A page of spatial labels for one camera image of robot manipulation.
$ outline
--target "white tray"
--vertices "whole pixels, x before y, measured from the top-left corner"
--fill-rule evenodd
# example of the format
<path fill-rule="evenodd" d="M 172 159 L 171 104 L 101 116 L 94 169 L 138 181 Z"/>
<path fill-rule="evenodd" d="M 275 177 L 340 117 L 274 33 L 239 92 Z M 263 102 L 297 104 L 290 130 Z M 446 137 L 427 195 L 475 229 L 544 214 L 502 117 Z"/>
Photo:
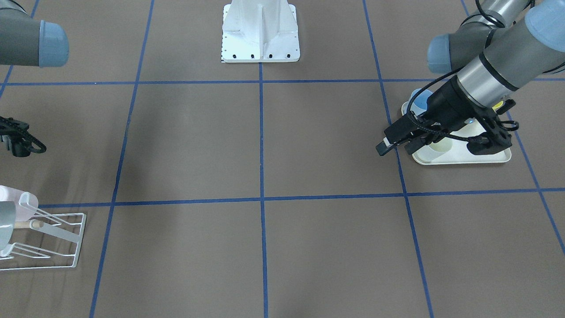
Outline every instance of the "white tray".
<path fill-rule="evenodd" d="M 460 137 L 470 137 L 480 135 L 483 132 L 485 132 L 485 130 L 481 124 L 478 121 L 474 121 L 459 131 L 452 132 L 452 134 Z M 495 154 L 475 156 L 469 152 L 465 141 L 452 141 L 453 146 L 449 151 L 431 161 L 424 160 L 419 156 L 419 153 L 421 153 L 424 147 L 429 148 L 429 146 L 424 146 L 422 149 L 416 151 L 412 155 L 412 158 L 421 165 L 502 164 L 504 162 L 508 162 L 510 158 L 512 158 L 512 152 L 510 149 L 505 149 L 504 151 Z"/>

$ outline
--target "blue grid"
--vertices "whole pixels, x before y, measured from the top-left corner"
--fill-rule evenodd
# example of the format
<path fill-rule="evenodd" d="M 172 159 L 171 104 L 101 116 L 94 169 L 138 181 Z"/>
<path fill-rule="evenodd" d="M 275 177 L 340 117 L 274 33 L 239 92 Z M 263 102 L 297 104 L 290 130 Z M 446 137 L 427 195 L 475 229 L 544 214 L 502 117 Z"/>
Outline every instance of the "blue grid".
<path fill-rule="evenodd" d="M 34 17 L 37 6 L 40 0 L 36 0 L 33 11 L 31 13 L 31 17 Z M 266 241 L 266 221 L 265 221 L 265 202 L 267 201 L 288 201 L 288 200 L 335 200 L 335 199 L 360 199 L 360 198 L 384 198 L 384 197 L 403 197 L 405 199 L 406 210 L 408 214 L 408 218 L 410 221 L 410 228 L 412 231 L 412 238 L 414 240 L 414 247 L 416 251 L 416 257 L 418 259 L 418 264 L 420 268 L 420 274 L 422 279 L 422 284 L 424 287 L 425 297 L 428 305 L 428 311 L 431 318 L 434 317 L 433 314 L 433 307 L 431 302 L 431 297 L 429 294 L 427 280 L 425 277 L 424 265 L 422 261 L 422 257 L 420 254 L 419 244 L 418 244 L 418 236 L 416 234 L 416 229 L 414 225 L 414 220 L 412 218 L 412 211 L 410 207 L 410 197 L 418 197 L 418 196 L 457 196 L 457 195 L 487 195 L 487 194 L 513 194 L 513 193 L 538 193 L 540 199 L 544 205 L 546 210 L 548 219 L 554 229 L 555 235 L 557 240 L 561 246 L 563 253 L 565 254 L 565 246 L 563 244 L 563 239 L 557 229 L 551 211 L 547 205 L 547 202 L 544 197 L 544 193 L 547 192 L 565 192 L 565 188 L 541 188 L 537 177 L 535 175 L 534 169 L 532 164 L 528 158 L 527 152 L 524 148 L 523 143 L 521 142 L 521 138 L 518 133 L 516 133 L 516 139 L 519 143 L 520 149 L 524 155 L 526 163 L 528 165 L 528 169 L 532 176 L 532 179 L 536 185 L 536 188 L 525 188 L 525 189 L 502 189 L 502 190 L 478 190 L 478 191 L 442 191 L 442 192 L 408 192 L 406 190 L 405 180 L 402 174 L 402 164 L 398 154 L 396 151 L 397 156 L 397 163 L 398 163 L 398 174 L 402 184 L 402 192 L 401 193 L 389 193 L 389 194 L 356 194 L 356 195 L 315 195 L 315 196 L 265 196 L 264 193 L 264 125 L 263 125 L 263 84 L 284 84 L 284 83 L 378 83 L 380 86 L 380 90 L 383 96 L 383 102 L 386 111 L 386 117 L 389 124 L 392 123 L 390 118 L 390 112 L 388 108 L 388 103 L 386 100 L 386 91 L 384 88 L 384 83 L 387 82 L 430 82 L 433 79 L 384 79 L 381 76 L 380 72 L 380 65 L 379 59 L 377 55 L 376 45 L 373 39 L 372 28 L 370 17 L 367 10 L 366 0 L 362 0 L 363 8 L 365 17 L 367 20 L 367 28 L 369 31 L 370 41 L 373 49 L 373 56 L 375 59 L 375 66 L 377 69 L 377 79 L 329 79 L 329 80 L 264 80 L 263 79 L 263 66 L 259 64 L 259 79 L 258 80 L 192 80 L 192 81 L 140 81 L 141 69 L 143 65 L 143 58 L 145 47 L 147 44 L 147 38 L 149 35 L 149 29 L 151 26 L 151 17 L 153 15 L 153 8 L 155 0 L 151 0 L 149 14 L 147 17 L 147 24 L 145 29 L 145 36 L 144 41 L 140 53 L 140 59 L 138 63 L 137 75 L 135 81 L 91 81 L 91 82 L 58 82 L 58 83 L 9 83 L 8 80 L 10 75 L 13 71 L 13 66 L 10 66 L 6 77 L 2 83 L 0 83 L 0 98 L 2 97 L 4 90 L 6 87 L 11 86 L 61 86 L 61 85 L 134 85 L 132 99 L 129 106 L 129 113 L 127 124 L 124 133 L 123 144 L 120 153 L 120 160 L 118 164 L 118 170 L 116 172 L 116 183 L 114 187 L 114 191 L 112 194 L 111 202 L 102 202 L 102 203 L 69 203 L 69 204 L 44 204 L 40 205 L 41 208 L 85 208 L 85 207 L 109 207 L 110 212 L 108 215 L 108 221 L 106 225 L 106 232 L 102 246 L 102 252 L 99 262 L 98 274 L 95 283 L 93 298 L 92 298 L 92 305 L 90 308 L 90 317 L 94 317 L 96 302 L 99 292 L 100 281 L 102 278 L 104 260 L 106 255 L 106 248 L 108 244 L 108 239 L 110 235 L 110 229 L 112 224 L 112 217 L 114 214 L 114 208 L 120 206 L 141 206 L 141 205 L 170 205 L 170 204 L 208 204 L 208 203 L 234 203 L 234 202 L 260 202 L 260 218 L 261 218 L 261 226 L 262 226 L 262 257 L 263 257 L 263 306 L 264 306 L 264 317 L 268 317 L 268 279 L 267 279 L 267 241 Z M 463 9 L 467 15 L 469 12 L 467 10 L 467 6 L 465 5 L 464 0 L 461 0 L 461 4 Z M 535 79 L 536 81 L 565 81 L 565 78 L 541 78 Z M 259 85 L 259 117 L 260 117 L 260 171 L 259 171 L 259 178 L 260 178 L 260 197 L 242 197 L 242 198 L 232 198 L 232 199 L 193 199 L 193 200 L 163 200 L 163 201 L 128 201 L 128 202 L 118 202 L 116 201 L 116 197 L 118 194 L 118 188 L 120 183 L 120 176 L 121 176 L 121 169 L 124 161 L 125 156 L 125 149 L 127 146 L 127 139 L 128 139 L 128 128 L 131 123 L 131 116 L 133 113 L 133 108 L 135 105 L 137 89 L 139 85 L 166 85 L 166 84 L 258 84 Z"/>

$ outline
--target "white mounting bracket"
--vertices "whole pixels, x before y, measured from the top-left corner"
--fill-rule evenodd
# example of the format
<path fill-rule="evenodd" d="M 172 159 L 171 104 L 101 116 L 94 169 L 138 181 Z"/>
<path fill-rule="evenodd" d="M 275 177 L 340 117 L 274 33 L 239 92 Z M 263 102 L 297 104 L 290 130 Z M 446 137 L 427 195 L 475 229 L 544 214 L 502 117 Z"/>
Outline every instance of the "white mounting bracket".
<path fill-rule="evenodd" d="M 224 7 L 221 61 L 296 62 L 296 7 L 287 0 L 233 0 Z"/>

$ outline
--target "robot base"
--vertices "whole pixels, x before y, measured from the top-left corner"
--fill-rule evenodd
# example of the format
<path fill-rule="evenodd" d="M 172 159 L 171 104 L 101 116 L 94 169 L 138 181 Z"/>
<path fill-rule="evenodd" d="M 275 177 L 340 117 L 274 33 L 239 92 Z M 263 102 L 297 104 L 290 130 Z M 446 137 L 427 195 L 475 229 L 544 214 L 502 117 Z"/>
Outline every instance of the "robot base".
<path fill-rule="evenodd" d="M 402 106 L 402 114 L 405 114 L 405 108 L 408 103 Z M 477 136 L 485 130 L 478 121 L 474 121 L 459 131 L 452 132 L 453 135 L 461 137 Z M 459 164 L 501 164 L 508 162 L 512 157 L 510 149 L 505 149 L 496 154 L 487 154 L 483 156 L 475 156 L 467 149 L 467 143 L 459 140 L 444 138 L 438 144 L 423 146 L 416 151 L 412 158 L 421 165 L 459 165 Z"/>
<path fill-rule="evenodd" d="M 223 63 L 300 59 L 296 7 L 283 1 L 233 1 L 224 7 Z"/>

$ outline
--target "cable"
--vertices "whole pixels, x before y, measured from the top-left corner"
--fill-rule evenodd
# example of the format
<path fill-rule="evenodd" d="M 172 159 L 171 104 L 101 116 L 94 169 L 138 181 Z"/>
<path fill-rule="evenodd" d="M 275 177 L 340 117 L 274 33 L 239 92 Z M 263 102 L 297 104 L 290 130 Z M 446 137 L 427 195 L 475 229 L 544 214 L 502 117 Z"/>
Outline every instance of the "cable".
<path fill-rule="evenodd" d="M 504 28 L 504 24 L 502 22 L 485 13 L 483 7 L 481 7 L 481 4 L 479 3 L 479 0 L 475 0 L 475 4 L 477 5 L 477 10 L 483 16 L 483 18 L 485 18 L 488 22 L 494 24 L 494 26 L 497 28 Z"/>
<path fill-rule="evenodd" d="M 416 118 L 416 115 L 414 114 L 413 111 L 411 111 L 410 109 L 412 108 L 412 104 L 414 103 L 414 100 L 416 100 L 416 98 L 422 94 L 426 89 L 430 88 L 431 86 L 437 84 L 438 82 L 440 82 L 441 80 L 448 78 L 449 76 L 452 76 L 454 74 L 456 74 L 457 72 L 459 72 L 462 69 L 462 67 L 458 68 L 457 70 L 451 71 L 445 75 L 440 76 L 439 78 L 435 79 L 434 81 L 428 83 L 426 86 L 422 87 L 419 91 L 417 91 L 414 96 L 412 96 L 412 98 L 410 99 L 410 101 L 408 102 L 408 106 L 406 108 L 406 114 L 408 115 L 408 118 L 410 119 L 410 121 L 414 124 L 414 126 L 416 126 L 418 129 L 423 130 L 429 134 L 434 134 L 434 135 L 438 135 L 438 136 L 442 136 L 445 138 L 451 138 L 451 139 L 455 139 L 455 140 L 460 140 L 460 141 L 465 141 L 467 143 L 479 143 L 479 144 L 485 144 L 488 143 L 489 140 L 488 138 L 485 137 L 481 137 L 481 136 L 473 136 L 473 137 L 460 137 L 460 136 L 455 136 L 452 134 L 448 134 L 447 132 L 443 132 L 443 131 L 439 131 L 439 130 L 433 130 L 430 129 L 428 127 L 424 127 Z"/>
<path fill-rule="evenodd" d="M 39 147 L 39 149 L 36 149 L 32 145 L 30 145 L 29 147 L 27 147 L 27 150 L 29 152 L 43 153 L 43 152 L 47 151 L 47 147 L 41 141 L 39 141 L 32 134 L 28 133 L 26 130 L 20 128 L 18 125 L 12 123 L 8 119 L 0 116 L 0 123 L 5 124 L 7 126 L 10 126 L 15 131 L 17 131 L 23 139 L 26 139 L 26 140 L 30 141 L 32 144 L 35 144 Z"/>

